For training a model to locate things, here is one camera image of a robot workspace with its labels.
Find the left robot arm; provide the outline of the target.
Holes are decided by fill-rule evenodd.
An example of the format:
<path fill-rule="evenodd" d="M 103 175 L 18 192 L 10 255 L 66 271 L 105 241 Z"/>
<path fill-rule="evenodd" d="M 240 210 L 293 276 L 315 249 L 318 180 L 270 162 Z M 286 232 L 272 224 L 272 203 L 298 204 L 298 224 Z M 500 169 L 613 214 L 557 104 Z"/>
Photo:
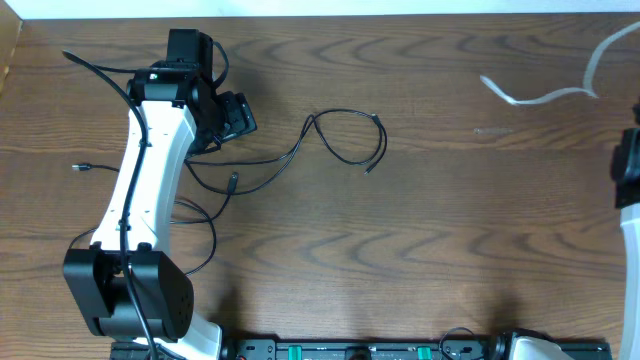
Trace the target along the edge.
<path fill-rule="evenodd" d="M 194 310 L 188 275 L 170 259 L 170 218 L 184 161 L 256 130 L 243 94 L 219 93 L 221 46 L 196 29 L 172 29 L 167 56 L 134 71 L 117 93 L 129 108 L 125 154 L 107 211 L 63 276 L 89 331 L 182 359 L 217 359 L 221 328 Z"/>

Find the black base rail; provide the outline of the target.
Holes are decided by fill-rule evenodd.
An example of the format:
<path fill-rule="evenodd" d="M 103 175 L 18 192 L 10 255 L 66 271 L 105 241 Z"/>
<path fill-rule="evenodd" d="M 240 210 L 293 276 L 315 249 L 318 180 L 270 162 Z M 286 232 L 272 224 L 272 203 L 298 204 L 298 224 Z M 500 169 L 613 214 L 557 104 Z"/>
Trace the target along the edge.
<path fill-rule="evenodd" d="M 608 343 L 555 341 L 547 335 L 517 329 L 487 337 L 463 336 L 454 328 L 426 342 L 284 341 L 227 339 L 213 357 L 221 360 L 440 360 L 440 359 L 583 359 L 611 360 Z"/>

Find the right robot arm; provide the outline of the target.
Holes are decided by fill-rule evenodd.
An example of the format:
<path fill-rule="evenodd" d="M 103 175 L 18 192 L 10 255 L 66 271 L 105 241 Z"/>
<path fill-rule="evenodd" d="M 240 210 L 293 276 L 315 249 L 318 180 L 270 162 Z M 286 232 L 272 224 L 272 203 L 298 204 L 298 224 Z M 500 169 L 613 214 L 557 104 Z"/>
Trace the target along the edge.
<path fill-rule="evenodd" d="M 620 211 L 626 255 L 626 283 L 623 331 L 617 358 L 639 360 L 639 128 L 623 131 L 614 147 L 610 176 L 615 184 L 615 207 Z M 594 359 L 608 350 L 602 344 L 565 347 L 551 338 L 529 330 L 500 334 L 486 350 L 488 359 L 571 360 L 575 352 Z"/>

